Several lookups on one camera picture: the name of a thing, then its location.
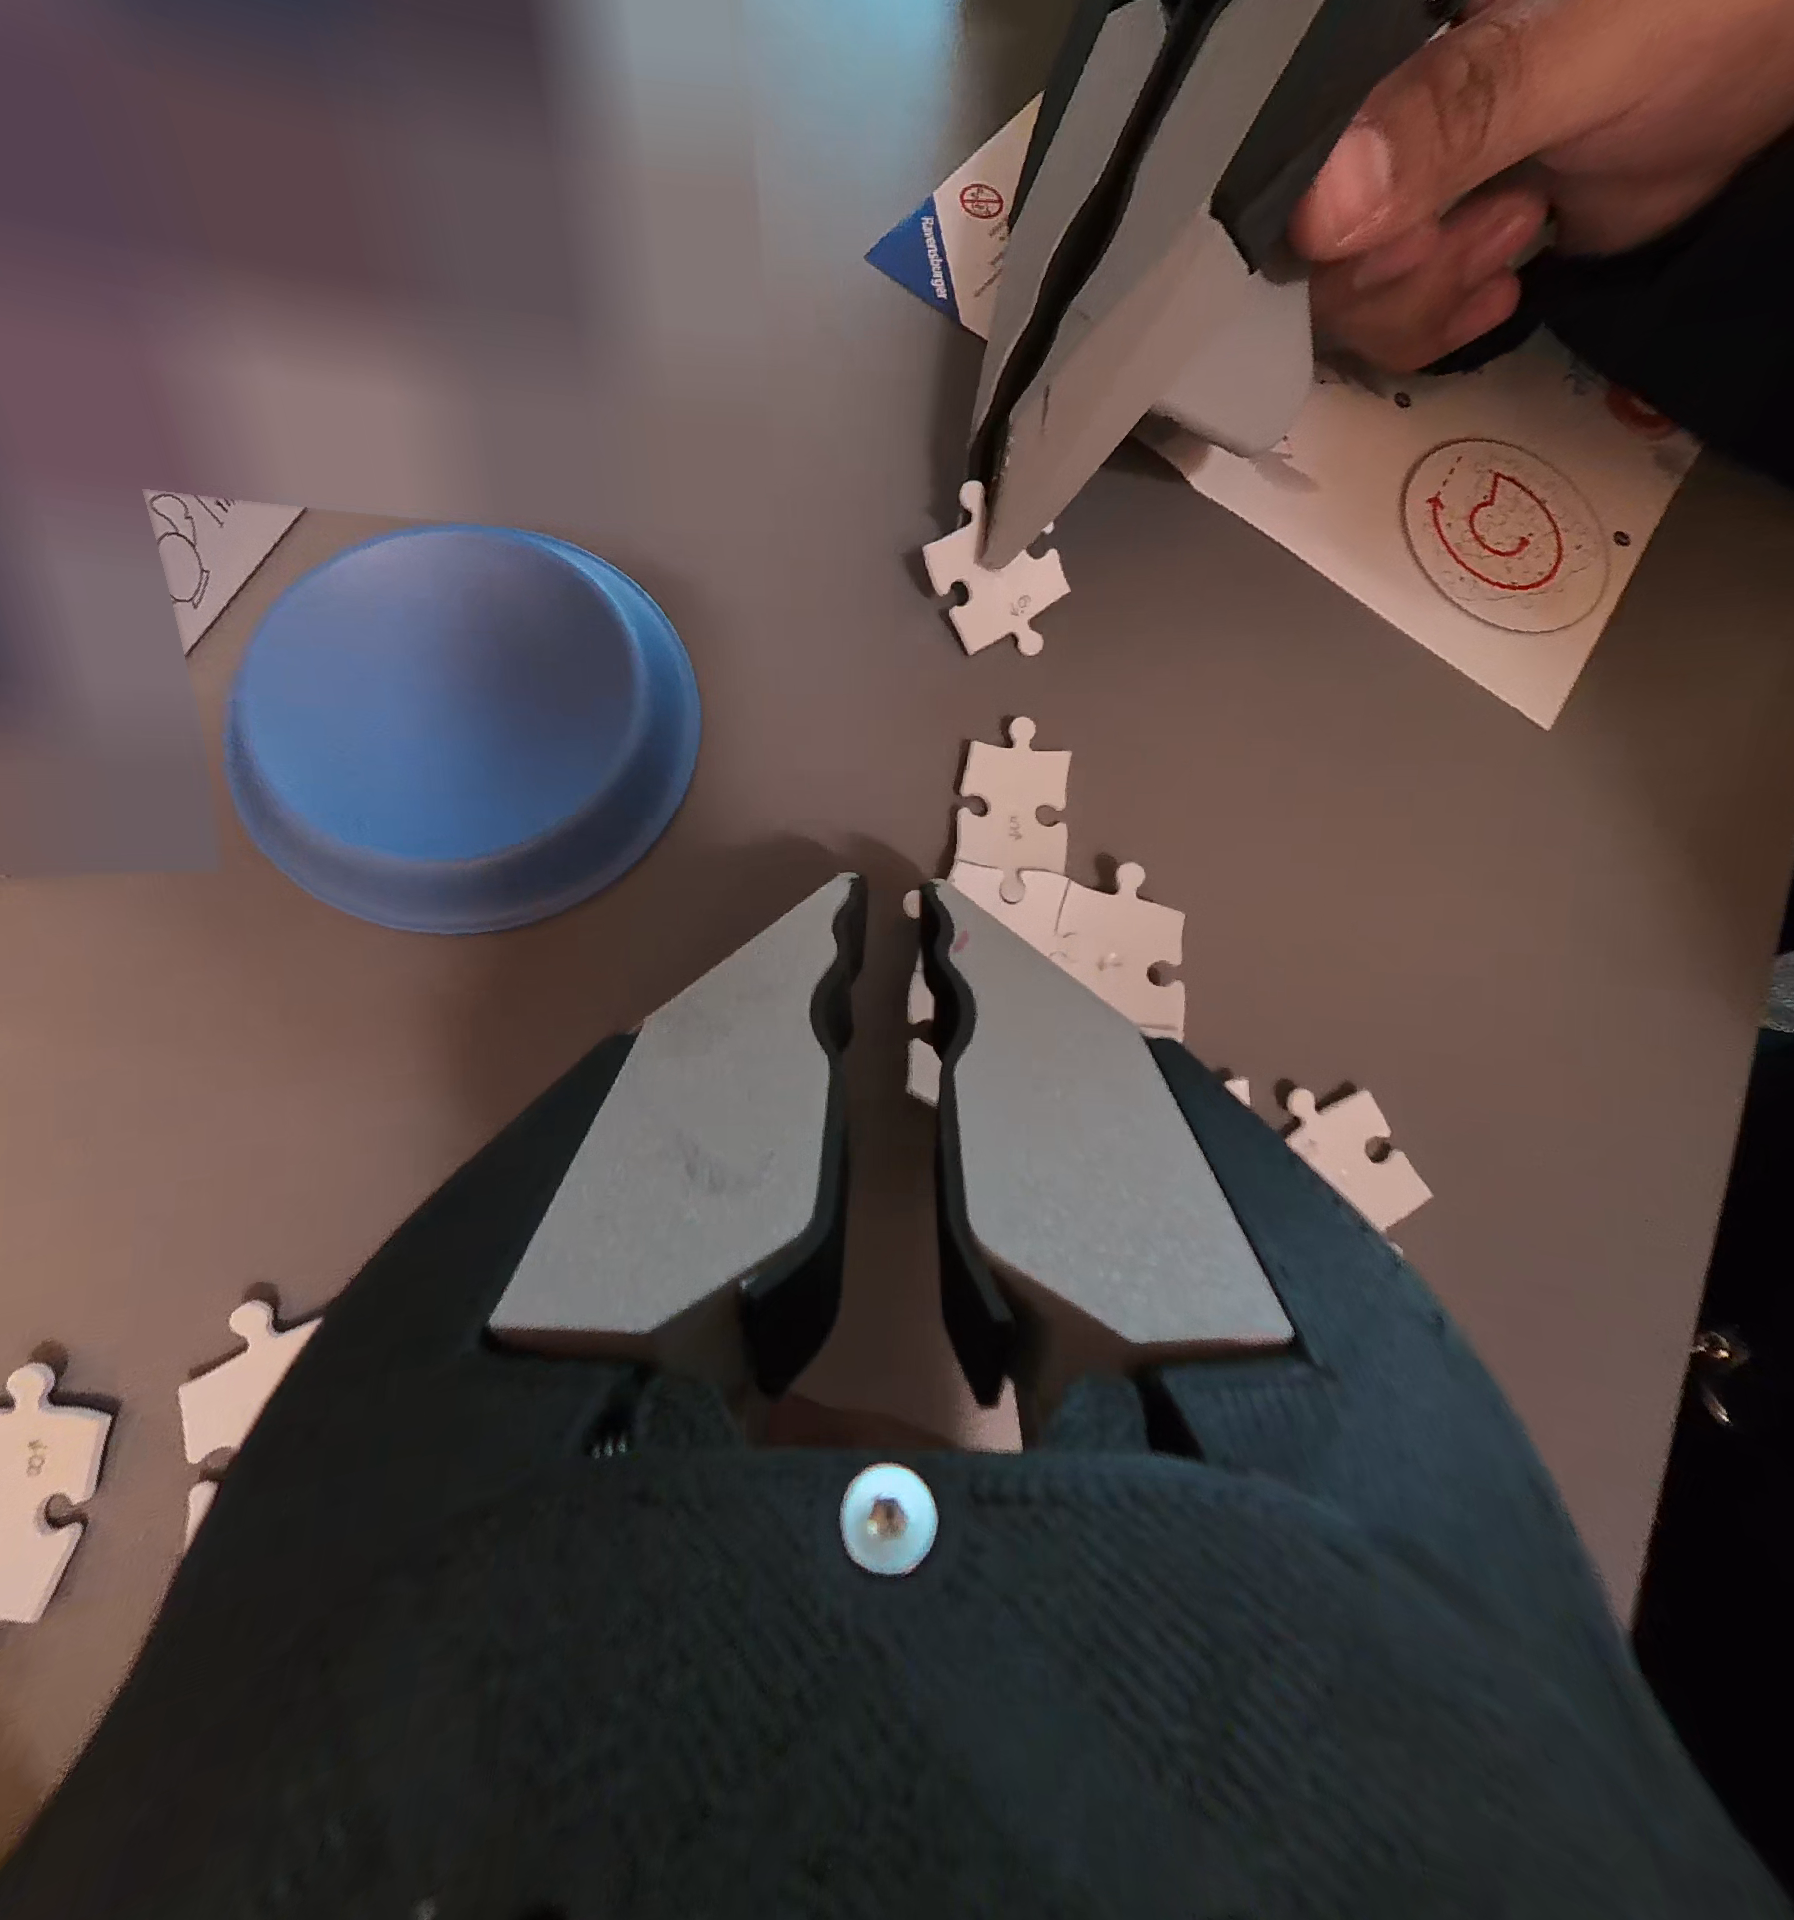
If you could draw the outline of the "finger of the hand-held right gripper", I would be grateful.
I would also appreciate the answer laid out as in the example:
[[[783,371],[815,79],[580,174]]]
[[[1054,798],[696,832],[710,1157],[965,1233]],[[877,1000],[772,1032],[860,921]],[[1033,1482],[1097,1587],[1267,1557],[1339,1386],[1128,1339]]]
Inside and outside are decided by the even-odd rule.
[[[1064,470],[1083,465],[1140,410],[1140,397],[1107,397],[1109,419],[1085,419],[1094,387],[1113,379],[1121,357],[1099,339],[1155,330],[1177,376],[1241,306],[1251,279],[1212,213],[1212,195],[1321,3],[1192,6],[1180,16],[1190,45],[1172,60],[1174,86],[1136,168],[1125,218],[1079,296],[1092,330],[1049,381],[1039,447]]]
[[[1081,347],[1092,311],[1079,302],[1117,235],[1159,114],[1187,50],[1192,3],[1079,3],[1032,128],[978,376],[967,475],[983,485],[983,565],[1015,561],[1078,496],[1129,427],[1170,394],[1174,374],[1155,330],[1102,334],[1118,349],[1085,419],[1109,419],[1107,397],[1140,410],[1064,470],[1046,447],[1044,401],[1064,350]]]

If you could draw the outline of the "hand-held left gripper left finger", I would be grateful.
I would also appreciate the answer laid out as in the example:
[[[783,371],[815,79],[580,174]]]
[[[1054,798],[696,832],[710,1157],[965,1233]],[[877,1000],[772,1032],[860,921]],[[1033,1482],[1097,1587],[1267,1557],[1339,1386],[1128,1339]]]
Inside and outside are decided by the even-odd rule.
[[[488,1331],[780,1395],[845,1270],[853,983],[869,890],[838,874],[652,1014]]]

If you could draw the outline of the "white puzzle piece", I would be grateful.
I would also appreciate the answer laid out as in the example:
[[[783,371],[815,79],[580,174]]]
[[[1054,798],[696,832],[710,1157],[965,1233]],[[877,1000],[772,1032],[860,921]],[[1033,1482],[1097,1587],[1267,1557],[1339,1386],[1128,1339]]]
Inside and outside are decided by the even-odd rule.
[[[979,548],[988,532],[985,488],[969,478],[958,490],[962,522],[924,546],[924,570],[939,599],[962,599],[949,606],[949,619],[961,647],[978,654],[1009,639],[1021,656],[1036,656],[1044,636],[1036,617],[1071,591],[1060,553],[1026,550],[1009,562],[988,565]]]
[[[228,1320],[237,1350],[179,1386],[181,1439],[186,1460],[194,1471],[187,1493],[186,1550],[212,1507],[222,1473],[280,1381],[317,1336],[320,1321],[323,1314],[311,1314],[283,1325],[271,1300],[244,1300]]]
[[[112,1416],[61,1403],[57,1373],[28,1361],[5,1381],[0,1404],[0,1625],[46,1614],[84,1536]]]

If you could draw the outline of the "person's right forearm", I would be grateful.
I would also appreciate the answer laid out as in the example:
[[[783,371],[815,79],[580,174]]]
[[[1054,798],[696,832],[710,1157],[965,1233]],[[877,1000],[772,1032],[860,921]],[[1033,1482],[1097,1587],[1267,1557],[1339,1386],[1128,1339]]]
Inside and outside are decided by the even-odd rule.
[[[1677,229],[1526,268],[1521,326],[1794,490],[1794,128]]]

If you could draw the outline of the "joined white puzzle strip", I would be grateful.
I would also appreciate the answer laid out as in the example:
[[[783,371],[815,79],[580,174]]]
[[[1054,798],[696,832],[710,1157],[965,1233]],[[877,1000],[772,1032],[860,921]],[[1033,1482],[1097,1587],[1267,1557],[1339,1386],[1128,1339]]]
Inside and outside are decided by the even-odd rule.
[[[1073,755],[1036,741],[1030,716],[999,741],[965,743],[947,885],[1041,951],[1149,1038],[1183,1040],[1183,911],[1149,898],[1149,874],[1121,862],[1109,885],[1067,874]],[[1374,1092],[1277,1090],[1277,1130],[1377,1230],[1426,1207],[1432,1190],[1397,1145]]]

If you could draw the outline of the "cartoon puzzle box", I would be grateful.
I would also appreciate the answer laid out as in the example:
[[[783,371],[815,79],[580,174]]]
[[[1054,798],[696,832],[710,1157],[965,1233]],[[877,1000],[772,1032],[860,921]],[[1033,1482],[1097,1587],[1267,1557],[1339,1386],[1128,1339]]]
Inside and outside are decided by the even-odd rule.
[[[200,493],[143,493],[186,654],[303,509]]]

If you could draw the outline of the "blue round stand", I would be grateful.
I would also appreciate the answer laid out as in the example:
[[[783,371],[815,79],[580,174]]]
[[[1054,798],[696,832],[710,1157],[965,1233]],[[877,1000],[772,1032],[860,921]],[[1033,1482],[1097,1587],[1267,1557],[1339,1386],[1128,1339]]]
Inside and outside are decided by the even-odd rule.
[[[690,654],[570,539],[484,523],[354,545],[265,613],[222,769],[271,864],[354,919],[464,937],[619,881],[684,802]]]

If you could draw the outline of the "white instruction sheet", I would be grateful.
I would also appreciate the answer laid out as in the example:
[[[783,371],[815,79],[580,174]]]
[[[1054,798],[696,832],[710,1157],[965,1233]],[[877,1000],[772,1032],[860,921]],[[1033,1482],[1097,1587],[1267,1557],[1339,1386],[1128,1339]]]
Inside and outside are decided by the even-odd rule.
[[[1140,433],[1185,482],[1541,727],[1557,720],[1698,443],[1549,332],[1479,371],[1317,363],[1306,287],[1228,330]]]

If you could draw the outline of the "person's right hand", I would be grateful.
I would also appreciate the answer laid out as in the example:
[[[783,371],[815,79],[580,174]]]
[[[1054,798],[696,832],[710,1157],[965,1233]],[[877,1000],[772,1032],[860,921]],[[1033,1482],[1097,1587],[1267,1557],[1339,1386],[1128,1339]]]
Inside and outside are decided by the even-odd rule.
[[[1794,1],[1468,3],[1294,210],[1318,342],[1424,369],[1509,320],[1543,231],[1628,252],[1791,126]]]

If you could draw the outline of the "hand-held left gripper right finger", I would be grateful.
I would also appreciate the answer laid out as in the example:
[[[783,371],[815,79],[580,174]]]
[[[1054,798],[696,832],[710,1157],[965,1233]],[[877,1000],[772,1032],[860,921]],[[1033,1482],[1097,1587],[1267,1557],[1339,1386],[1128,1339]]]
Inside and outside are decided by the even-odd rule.
[[[949,883],[920,927],[942,1305],[975,1398],[1058,1404],[1085,1375],[1289,1350],[1141,1030]]]

